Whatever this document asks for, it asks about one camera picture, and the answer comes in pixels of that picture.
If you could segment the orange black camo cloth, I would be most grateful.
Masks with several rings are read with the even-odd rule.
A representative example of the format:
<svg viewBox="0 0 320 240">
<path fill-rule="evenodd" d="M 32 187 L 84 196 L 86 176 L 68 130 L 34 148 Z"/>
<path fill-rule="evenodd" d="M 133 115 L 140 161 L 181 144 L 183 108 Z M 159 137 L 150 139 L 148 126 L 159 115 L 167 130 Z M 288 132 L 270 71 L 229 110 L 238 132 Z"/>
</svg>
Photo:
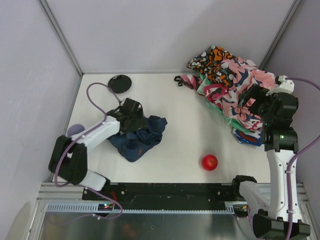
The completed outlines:
<svg viewBox="0 0 320 240">
<path fill-rule="evenodd" d="M 193 57 L 186 65 L 187 68 L 205 75 L 212 83 L 223 84 L 230 88 L 233 86 L 235 73 L 228 67 L 235 63 L 238 57 L 220 46 L 212 45 L 203 53 Z"/>
</svg>

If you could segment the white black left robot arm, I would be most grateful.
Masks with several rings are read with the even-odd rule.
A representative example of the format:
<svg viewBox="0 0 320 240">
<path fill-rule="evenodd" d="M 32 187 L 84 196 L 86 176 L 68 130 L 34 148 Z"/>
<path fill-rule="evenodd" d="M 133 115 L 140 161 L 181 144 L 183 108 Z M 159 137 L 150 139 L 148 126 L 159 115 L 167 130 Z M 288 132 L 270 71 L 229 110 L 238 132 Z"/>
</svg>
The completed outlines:
<svg viewBox="0 0 320 240">
<path fill-rule="evenodd" d="M 140 102 L 126 98 L 115 109 L 103 112 L 103 119 L 70 137 L 57 138 L 48 169 L 74 186 L 101 191 L 109 181 L 88 168 L 88 153 L 116 134 L 132 133 L 147 127 Z"/>
</svg>

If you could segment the pink navy patterned cloth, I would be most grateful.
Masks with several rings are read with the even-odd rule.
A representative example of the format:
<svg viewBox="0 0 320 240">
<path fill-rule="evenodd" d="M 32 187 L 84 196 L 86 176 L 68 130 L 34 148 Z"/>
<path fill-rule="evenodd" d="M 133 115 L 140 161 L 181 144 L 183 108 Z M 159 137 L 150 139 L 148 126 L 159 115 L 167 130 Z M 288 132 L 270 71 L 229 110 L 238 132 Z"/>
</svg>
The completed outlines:
<svg viewBox="0 0 320 240">
<path fill-rule="evenodd" d="M 221 97 L 224 116 L 237 120 L 247 130 L 261 129 L 263 127 L 261 118 L 248 110 L 255 100 L 250 99 L 244 107 L 238 107 L 239 95 L 255 84 L 268 90 L 274 89 L 277 86 L 275 75 L 257 69 L 253 61 L 244 60 L 240 57 L 233 60 L 224 60 L 221 66 L 233 73 L 233 86 Z"/>
</svg>

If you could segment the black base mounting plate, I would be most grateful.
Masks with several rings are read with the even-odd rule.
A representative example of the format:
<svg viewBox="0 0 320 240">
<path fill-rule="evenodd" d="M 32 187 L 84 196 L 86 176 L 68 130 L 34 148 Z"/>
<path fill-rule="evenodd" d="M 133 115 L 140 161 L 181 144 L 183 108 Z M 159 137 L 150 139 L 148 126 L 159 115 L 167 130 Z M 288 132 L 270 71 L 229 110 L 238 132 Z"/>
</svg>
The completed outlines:
<svg viewBox="0 0 320 240">
<path fill-rule="evenodd" d="M 99 193 L 115 198 L 122 206 L 181 206 L 196 201 L 224 203 L 241 199 L 230 183 L 110 183 Z"/>
</svg>

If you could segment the dark blue denim cloth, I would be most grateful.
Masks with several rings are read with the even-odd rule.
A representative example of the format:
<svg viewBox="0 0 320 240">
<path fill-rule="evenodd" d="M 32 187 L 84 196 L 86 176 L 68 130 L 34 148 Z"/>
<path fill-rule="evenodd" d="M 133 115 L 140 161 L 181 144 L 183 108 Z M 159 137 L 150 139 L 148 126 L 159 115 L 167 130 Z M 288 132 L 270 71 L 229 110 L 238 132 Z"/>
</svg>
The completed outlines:
<svg viewBox="0 0 320 240">
<path fill-rule="evenodd" d="M 165 117 L 151 115 L 145 119 L 147 128 L 129 133 L 117 133 L 108 138 L 118 153 L 131 163 L 136 162 L 146 152 L 160 144 L 168 124 Z"/>
</svg>

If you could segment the lilac plastic cup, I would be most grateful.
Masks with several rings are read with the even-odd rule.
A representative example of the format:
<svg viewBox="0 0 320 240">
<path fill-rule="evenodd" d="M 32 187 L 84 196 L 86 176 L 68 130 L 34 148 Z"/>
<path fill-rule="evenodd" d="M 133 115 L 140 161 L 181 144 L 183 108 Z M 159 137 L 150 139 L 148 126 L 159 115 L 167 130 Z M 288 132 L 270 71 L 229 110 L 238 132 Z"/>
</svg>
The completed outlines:
<svg viewBox="0 0 320 240">
<path fill-rule="evenodd" d="M 79 134 L 81 133 L 82 131 L 85 130 L 85 127 L 82 125 L 82 124 L 74 124 L 74 125 L 71 125 L 68 129 L 67 129 L 67 132 L 66 132 L 66 135 L 68 137 L 71 137 L 73 135 L 76 135 L 76 134 Z"/>
</svg>

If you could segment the black round plate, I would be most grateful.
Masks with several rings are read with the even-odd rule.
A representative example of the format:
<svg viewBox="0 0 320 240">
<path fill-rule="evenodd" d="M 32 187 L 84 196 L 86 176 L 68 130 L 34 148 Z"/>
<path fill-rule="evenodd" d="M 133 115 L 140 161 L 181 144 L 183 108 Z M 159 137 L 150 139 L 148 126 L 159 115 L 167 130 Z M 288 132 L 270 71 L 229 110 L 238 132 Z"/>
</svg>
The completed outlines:
<svg viewBox="0 0 320 240">
<path fill-rule="evenodd" d="M 131 88 L 132 80 L 127 75 L 119 74 L 113 76 L 107 85 L 115 94 L 122 94 Z"/>
</svg>

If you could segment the red apple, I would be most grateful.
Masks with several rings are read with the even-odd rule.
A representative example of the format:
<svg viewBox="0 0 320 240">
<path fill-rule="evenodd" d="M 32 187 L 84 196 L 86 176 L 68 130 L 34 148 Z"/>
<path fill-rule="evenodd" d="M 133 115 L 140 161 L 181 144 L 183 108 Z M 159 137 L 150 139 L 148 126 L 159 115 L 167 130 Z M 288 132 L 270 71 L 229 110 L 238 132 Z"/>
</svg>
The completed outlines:
<svg viewBox="0 0 320 240">
<path fill-rule="evenodd" d="M 218 167 L 218 159 L 214 155 L 207 154 L 201 159 L 201 166 L 206 171 L 214 171 Z"/>
</svg>

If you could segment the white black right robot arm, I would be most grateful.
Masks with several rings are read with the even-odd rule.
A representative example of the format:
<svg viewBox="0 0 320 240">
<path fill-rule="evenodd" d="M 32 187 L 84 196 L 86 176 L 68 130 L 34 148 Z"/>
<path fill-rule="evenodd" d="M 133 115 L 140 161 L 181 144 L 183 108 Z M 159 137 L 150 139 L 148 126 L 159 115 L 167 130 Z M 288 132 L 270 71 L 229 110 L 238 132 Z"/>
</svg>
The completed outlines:
<svg viewBox="0 0 320 240">
<path fill-rule="evenodd" d="M 263 122 L 262 140 L 270 173 L 270 198 L 266 199 L 258 184 L 241 177 L 238 193 L 247 202 L 247 214 L 256 238 L 264 240 L 305 240 L 311 234 L 303 222 L 297 197 L 296 161 L 298 135 L 292 128 L 299 100 L 289 90 L 270 91 L 257 84 L 239 96 L 238 105 L 248 108 Z"/>
</svg>

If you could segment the magenta green patterned cloth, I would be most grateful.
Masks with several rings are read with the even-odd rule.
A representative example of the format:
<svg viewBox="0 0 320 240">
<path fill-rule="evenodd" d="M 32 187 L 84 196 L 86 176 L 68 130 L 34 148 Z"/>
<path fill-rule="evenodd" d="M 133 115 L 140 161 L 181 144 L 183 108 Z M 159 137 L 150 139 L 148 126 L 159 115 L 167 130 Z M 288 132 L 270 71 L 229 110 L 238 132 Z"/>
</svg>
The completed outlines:
<svg viewBox="0 0 320 240">
<path fill-rule="evenodd" d="M 259 131 L 261 119 L 251 114 L 248 108 L 238 107 L 238 95 L 221 83 L 214 83 L 203 75 L 184 74 L 173 79 L 179 87 L 186 86 L 205 98 L 207 107 L 218 111 L 228 124 L 244 133 Z"/>
</svg>

